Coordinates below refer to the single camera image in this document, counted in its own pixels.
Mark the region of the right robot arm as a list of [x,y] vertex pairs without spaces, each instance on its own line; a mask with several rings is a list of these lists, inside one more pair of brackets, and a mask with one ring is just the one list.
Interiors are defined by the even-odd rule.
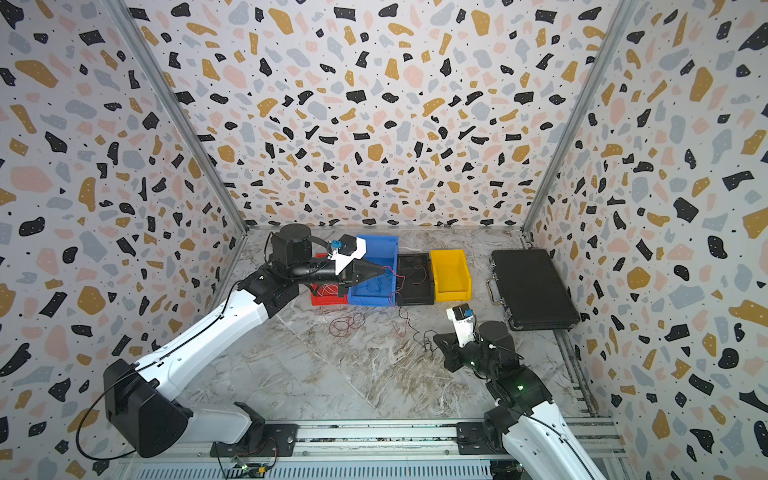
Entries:
[[495,407],[484,414],[486,442],[503,450],[533,479],[603,479],[567,425],[543,381],[522,363],[512,335],[499,321],[473,327],[468,335],[433,336],[444,367],[463,367],[485,382]]

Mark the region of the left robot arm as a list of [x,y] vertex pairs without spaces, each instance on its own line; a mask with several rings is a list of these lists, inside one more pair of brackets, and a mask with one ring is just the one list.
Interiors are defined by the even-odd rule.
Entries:
[[116,360],[103,374],[99,402],[107,421],[132,453],[158,456],[178,443],[208,443],[213,454],[256,454],[265,444],[265,419],[243,402],[231,406],[185,405],[186,386],[229,346],[274,317],[303,285],[334,286],[339,294],[396,273],[380,265],[361,236],[327,241],[303,224],[271,233],[264,262],[236,282],[224,302],[166,345],[134,363]]

